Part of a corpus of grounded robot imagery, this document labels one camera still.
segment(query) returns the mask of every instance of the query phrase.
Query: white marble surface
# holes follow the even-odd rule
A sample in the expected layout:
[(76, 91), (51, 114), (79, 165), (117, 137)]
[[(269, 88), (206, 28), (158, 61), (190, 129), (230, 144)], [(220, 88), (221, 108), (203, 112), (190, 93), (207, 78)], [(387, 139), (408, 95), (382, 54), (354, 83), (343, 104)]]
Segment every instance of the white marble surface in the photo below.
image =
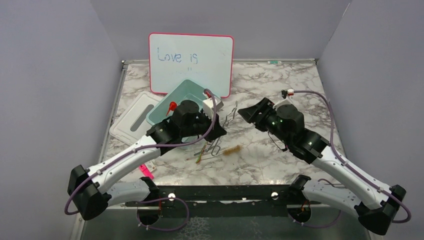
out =
[[(324, 93), (317, 68), (312, 63), (247, 64), (233, 65), (231, 95), (223, 99), (224, 107), (219, 115), (225, 116), (238, 101), (239, 108), (252, 106), (267, 97), (273, 102), (281, 99), (282, 89), (314, 90)], [(132, 103), (141, 92), (149, 92), (149, 65), (130, 64), (125, 77), (115, 118)], [(305, 127), (330, 139), (330, 117), (322, 101), (315, 95), (295, 94), (293, 103), (304, 114)], [(295, 158), (289, 151), (280, 151), (265, 132), (246, 123), (236, 114), (221, 138), (221, 147), (226, 149), (241, 145), (238, 153), (229, 156), (206, 155), (196, 164), (193, 154), (203, 146), (203, 141), (186, 150), (174, 149), (156, 159), (157, 170), (153, 172), (157, 185), (258, 185), (290, 184), (297, 175), (308, 175), (313, 179), (326, 178), (336, 182), (327, 173)], [(342, 151), (336, 133), (334, 142)], [(128, 145), (110, 138), (106, 159), (123, 151)], [(142, 177), (135, 169), (122, 181), (129, 182)]]

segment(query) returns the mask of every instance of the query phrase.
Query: purple-gray wall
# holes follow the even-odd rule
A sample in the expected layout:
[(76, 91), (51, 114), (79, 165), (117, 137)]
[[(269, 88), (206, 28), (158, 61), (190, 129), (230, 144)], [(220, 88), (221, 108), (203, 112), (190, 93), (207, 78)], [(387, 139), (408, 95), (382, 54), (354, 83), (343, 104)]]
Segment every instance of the purple-gray wall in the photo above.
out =
[(97, 161), (120, 68), (88, 0), (0, 2), (0, 239), (69, 238), (69, 174)]
[(353, 0), (318, 62), (347, 156), (407, 190), (385, 240), (424, 235), (423, 63), (423, 0)]
[(122, 60), (151, 32), (234, 37), (236, 59), (319, 58), (351, 0), (91, 0)]

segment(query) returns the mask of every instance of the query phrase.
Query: small brush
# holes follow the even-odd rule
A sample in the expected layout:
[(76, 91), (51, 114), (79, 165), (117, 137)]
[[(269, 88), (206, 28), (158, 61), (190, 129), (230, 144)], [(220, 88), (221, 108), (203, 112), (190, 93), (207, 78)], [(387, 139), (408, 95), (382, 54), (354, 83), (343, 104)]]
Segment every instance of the small brush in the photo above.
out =
[(238, 153), (238, 152), (240, 152), (240, 150), (242, 150), (242, 146), (237, 145), (237, 146), (225, 149), (224, 151), (222, 151), (222, 154), (225, 155), (225, 156), (228, 156), (228, 155), (231, 155), (231, 154), (234, 154), (234, 153)]

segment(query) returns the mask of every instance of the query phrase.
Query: whiteboard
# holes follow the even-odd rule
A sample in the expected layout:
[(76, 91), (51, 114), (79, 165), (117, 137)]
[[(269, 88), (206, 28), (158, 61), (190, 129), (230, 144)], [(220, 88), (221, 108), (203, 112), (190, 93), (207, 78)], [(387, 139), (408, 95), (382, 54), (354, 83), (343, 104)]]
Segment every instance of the whiteboard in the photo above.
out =
[(190, 79), (217, 96), (230, 95), (233, 37), (153, 32), (148, 42), (153, 93), (167, 94)]

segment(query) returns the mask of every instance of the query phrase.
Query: metal frame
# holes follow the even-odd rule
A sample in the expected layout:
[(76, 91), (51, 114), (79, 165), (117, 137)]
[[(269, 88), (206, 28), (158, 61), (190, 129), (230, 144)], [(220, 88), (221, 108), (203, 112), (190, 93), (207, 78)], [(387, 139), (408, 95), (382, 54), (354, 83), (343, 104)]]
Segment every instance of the metal frame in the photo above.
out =
[[(290, 185), (162, 185), (157, 186), (146, 200), (175, 196), (184, 199), (191, 217), (287, 217), (287, 205), (301, 205), (303, 197), (291, 194)], [(125, 203), (127, 207), (156, 207), (139, 209), (140, 216), (158, 215), (159, 205), (162, 218), (184, 218), (187, 215), (184, 205), (178, 201), (163, 200), (160, 204)]]
[[(308, 59), (285, 59), (285, 58), (279, 58), (279, 59), (234, 59), (233, 62), (234, 63), (240, 63), (240, 64), (265, 64), (268, 63), (268, 61), (280, 61), (282, 62), (282, 64), (317, 64), (319, 59), (317, 58), (308, 58)], [(127, 75), (127, 70), (128, 70), (128, 65), (129, 64), (146, 64), (148, 63), (149, 60), (145, 59), (145, 60), (123, 60), (121, 61), (122, 64), (122, 70), (121, 70), (121, 75), (119, 78), (119, 83), (118, 83), (118, 87), (116, 90), (116, 94), (115, 94), (115, 98), (114, 98), (114, 102), (112, 105), (112, 110), (110, 112), (110, 116), (109, 116), (109, 124), (107, 125), (105, 134), (104, 134), (104, 138), (103, 138), (103, 143), (101, 145), (101, 151), (100, 151), (100, 155), (98, 158), (98, 163), (101, 163), (106, 155), (107, 149), (108, 149), (108, 142), (110, 140), (111, 135), (109, 134), (109, 128), (112, 126), (114, 119), (115, 119), (115, 114), (117, 112), (118, 109), (118, 104), (120, 101), (120, 97), (121, 97), (121, 92), (124, 86), (124, 81), (125, 81), (125, 77)], [(287, 205), (287, 208), (295, 208), (298, 207), (299, 205), (297, 204), (291, 204), (291, 205)], [(318, 207), (329, 207), (327, 205), (324, 204), (317, 204), (314, 206), (311, 206), (314, 208), (318, 208)], [(138, 210), (145, 210), (146, 207), (144, 206), (126, 206), (125, 204), (121, 204), (121, 205), (115, 205), (115, 206), (110, 206), (108, 207), (108, 209), (119, 209), (119, 210), (133, 210), (133, 209), (138, 209)], [(73, 225), (73, 229), (70, 235), (70, 240), (79, 240), (81, 239), (82, 233), (83, 233), (83, 229), (84, 229), (84, 224), (85, 221), (83, 220), (83, 218), (81, 217), (81, 215), (78, 213), (75, 217), (75, 223)], [(368, 231), (370, 239), (371, 240), (383, 240), (383, 236), (374, 234), (373, 232)]]

